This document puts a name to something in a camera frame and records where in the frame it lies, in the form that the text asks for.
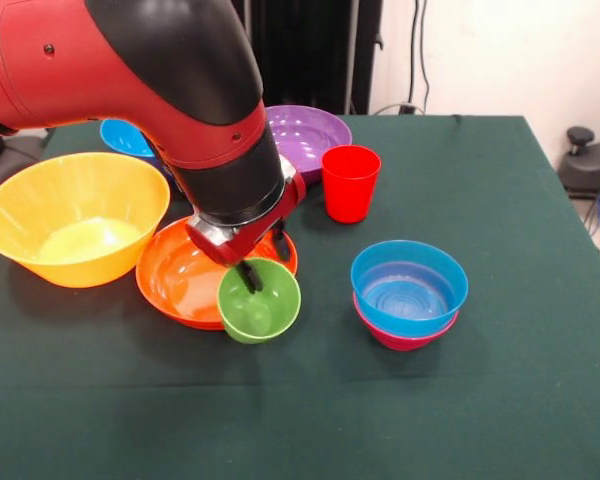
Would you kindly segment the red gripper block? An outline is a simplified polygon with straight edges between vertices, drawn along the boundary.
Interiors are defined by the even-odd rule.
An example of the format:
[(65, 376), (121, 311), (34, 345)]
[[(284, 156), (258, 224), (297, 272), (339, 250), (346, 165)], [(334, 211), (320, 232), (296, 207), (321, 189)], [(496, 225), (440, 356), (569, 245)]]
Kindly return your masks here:
[(263, 289), (263, 283), (256, 269), (243, 259), (267, 234), (271, 234), (278, 258), (281, 261), (291, 258), (285, 221), (305, 194), (305, 182), (299, 173), (295, 173), (285, 179), (284, 192), (273, 209), (254, 222), (242, 226), (220, 227), (208, 223), (195, 213), (187, 221), (186, 231), (193, 243), (209, 259), (220, 265), (236, 265), (235, 269), (247, 290), (254, 294)]

